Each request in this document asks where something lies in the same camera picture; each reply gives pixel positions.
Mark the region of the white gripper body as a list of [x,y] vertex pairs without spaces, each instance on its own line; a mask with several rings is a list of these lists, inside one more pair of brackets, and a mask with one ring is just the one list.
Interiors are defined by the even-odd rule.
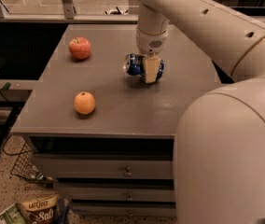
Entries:
[[140,26],[136,29],[136,45],[142,55],[160,53],[168,37],[167,29],[146,30]]

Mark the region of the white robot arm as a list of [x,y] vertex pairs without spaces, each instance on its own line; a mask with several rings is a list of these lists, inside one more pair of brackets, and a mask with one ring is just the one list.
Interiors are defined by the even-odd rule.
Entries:
[[178,122],[177,224],[265,224],[265,23],[212,0],[139,1],[142,53],[172,23],[232,80]]

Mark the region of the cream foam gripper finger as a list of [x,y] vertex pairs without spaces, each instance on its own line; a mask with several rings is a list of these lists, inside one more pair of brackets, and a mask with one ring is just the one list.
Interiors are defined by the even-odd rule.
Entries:
[[157,55],[147,56],[143,59],[146,84],[154,83],[160,69],[160,58]]

